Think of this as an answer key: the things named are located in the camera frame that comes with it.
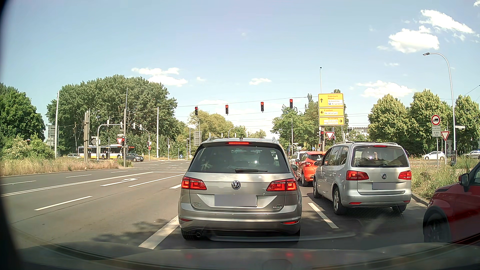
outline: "curb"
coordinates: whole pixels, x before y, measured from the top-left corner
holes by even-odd
[[[416,194],[416,193],[414,193],[414,192],[412,192],[412,198],[413,198],[414,200],[416,200],[417,202],[428,206],[429,201],[426,200],[426,199],[424,199],[424,198],[422,198],[422,197],[420,197],[418,194]]]

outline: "blurred license plate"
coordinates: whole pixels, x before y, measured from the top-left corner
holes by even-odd
[[[257,195],[252,194],[215,194],[215,206],[220,207],[256,207]]]
[[[372,189],[395,189],[395,182],[373,182]]]

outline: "asphalt road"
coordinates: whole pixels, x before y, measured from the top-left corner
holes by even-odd
[[[177,219],[180,182],[189,161],[139,162],[134,168],[45,173],[2,178],[17,248],[77,241],[113,242],[151,249],[327,248],[372,249],[423,242],[425,206],[412,201],[403,214],[391,208],[333,213],[327,199],[300,187],[300,241],[186,241]]]

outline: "yellow and white bus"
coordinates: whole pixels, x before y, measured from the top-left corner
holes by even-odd
[[[99,159],[121,159],[123,156],[123,146],[122,145],[109,145],[109,146],[100,146]],[[96,146],[88,146],[88,157],[91,159],[96,159]],[[135,146],[127,146],[127,153],[135,153]],[[84,147],[78,147],[78,155],[84,157]]]

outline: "rear bumper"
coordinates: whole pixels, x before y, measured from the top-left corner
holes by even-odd
[[[180,227],[185,230],[222,230],[222,231],[265,231],[294,234],[300,229],[301,207],[284,206],[275,212],[220,212],[203,211],[192,207],[190,203],[179,202]],[[299,221],[292,225],[282,222]]]

